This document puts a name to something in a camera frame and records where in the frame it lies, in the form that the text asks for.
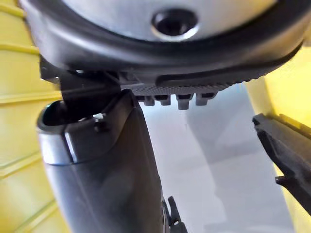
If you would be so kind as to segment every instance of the black plastic part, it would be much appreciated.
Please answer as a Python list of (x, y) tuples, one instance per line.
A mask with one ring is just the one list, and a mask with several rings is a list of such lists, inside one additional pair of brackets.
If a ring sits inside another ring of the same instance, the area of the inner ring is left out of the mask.
[(217, 95), (217, 92), (216, 93), (202, 93), (202, 94), (197, 93), (195, 95), (195, 104), (197, 106), (207, 105), (207, 101), (215, 98), (216, 95)]
[(171, 214), (169, 214), (169, 209), (165, 201), (163, 202), (163, 208), (167, 213), (166, 216), (171, 230), (170, 233), (188, 233), (186, 225), (181, 221), (179, 211), (177, 209), (177, 205), (174, 198), (169, 197), (168, 201), (171, 208)]
[(311, 20), (311, 0), (278, 1), (265, 14), (201, 41), (152, 43), (111, 33), (61, 0), (20, 0), (40, 53), (63, 70), (113, 70), (135, 95), (223, 90), (291, 59)]
[(311, 215), (311, 139), (263, 114), (255, 116), (253, 122), (268, 156), (284, 174), (276, 177), (276, 183)]
[[(77, 160), (45, 164), (60, 208), (75, 233), (163, 231), (160, 178), (144, 116), (135, 102), (130, 91), (123, 91), (106, 113), (113, 124), (109, 131), (96, 132), (89, 120), (69, 124), (65, 138), (67, 132), (72, 137), (70, 142), (64, 138), (64, 144)], [(44, 125), (47, 110), (38, 120), (39, 137), (49, 137), (42, 146), (49, 145), (50, 151), (43, 150), (43, 157), (58, 158), (62, 154), (50, 136), (64, 132), (54, 130), (59, 126)], [(109, 143), (109, 138), (116, 141)]]
[(189, 109), (189, 101), (192, 100), (193, 95), (176, 95), (176, 99), (178, 102), (178, 109), (179, 110), (187, 110)]

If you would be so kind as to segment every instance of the white surface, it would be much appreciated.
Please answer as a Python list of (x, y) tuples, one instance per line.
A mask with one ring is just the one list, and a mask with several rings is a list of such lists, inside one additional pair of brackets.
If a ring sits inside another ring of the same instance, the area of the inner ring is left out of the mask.
[(189, 233), (293, 233), (272, 162), (253, 128), (243, 85), (207, 106), (143, 106), (164, 197)]

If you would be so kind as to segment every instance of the black grip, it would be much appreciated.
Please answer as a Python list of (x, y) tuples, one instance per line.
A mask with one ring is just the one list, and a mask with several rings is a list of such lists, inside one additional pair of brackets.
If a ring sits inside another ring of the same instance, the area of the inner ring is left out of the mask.
[[(98, 140), (90, 137), (89, 131), (83, 142), (72, 141), (81, 135), (70, 137), (69, 156), (81, 158), (77, 149), (88, 149), (90, 143), (96, 147), (96, 156), (90, 154), (90, 159), (85, 159), (87, 151), (84, 150), (82, 160), (71, 158), (73, 162), (65, 164), (45, 163), (56, 199), (74, 233), (163, 232), (161, 183), (142, 110), (132, 95), (125, 94), (118, 102), (129, 98), (132, 101), (127, 103), (132, 105), (131, 111), (120, 134), (113, 135), (116, 140), (111, 140), (110, 144), (94, 145)], [(46, 129), (42, 127), (44, 116), (41, 115), (41, 123), (38, 121), (38, 131), (39, 138), (44, 136), (46, 145), (49, 132), (42, 130)], [(85, 131), (84, 126), (81, 129), (78, 126), (75, 126), (75, 134), (78, 130)], [(94, 137), (116, 134), (117, 131), (111, 128), (114, 125), (108, 121), (107, 126), (105, 130), (97, 131), (94, 125), (87, 124), (95, 131)], [(63, 140), (68, 143), (68, 134), (64, 133)], [(54, 151), (57, 150), (50, 150), (48, 157)]]

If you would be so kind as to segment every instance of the ridged yellow surface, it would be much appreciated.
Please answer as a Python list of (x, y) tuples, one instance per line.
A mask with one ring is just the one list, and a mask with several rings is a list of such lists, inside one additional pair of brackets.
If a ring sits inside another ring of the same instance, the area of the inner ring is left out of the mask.
[(69, 232), (46, 178), (35, 133), (60, 98), (40, 80), (38, 50), (14, 0), (0, 0), (0, 232)]
[[(311, 139), (311, 48), (304, 47), (286, 65), (246, 86), (257, 114), (289, 123)], [(311, 216), (284, 188), (283, 193), (295, 231), (310, 233)]]

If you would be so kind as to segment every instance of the black plastic housing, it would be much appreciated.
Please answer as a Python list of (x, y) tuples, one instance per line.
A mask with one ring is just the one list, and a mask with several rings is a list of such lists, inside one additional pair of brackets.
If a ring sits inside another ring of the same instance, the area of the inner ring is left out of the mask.
[(59, 101), (41, 113), (52, 189), (72, 232), (162, 233), (162, 189), (142, 110), (128, 90), (112, 102), (101, 120), (55, 125)]
[(98, 27), (61, 0), (20, 2), (48, 62), (65, 70), (115, 71), (123, 88), (143, 96), (213, 93), (265, 75), (295, 55), (311, 20), (311, 0), (280, 0), (223, 35), (152, 43)]

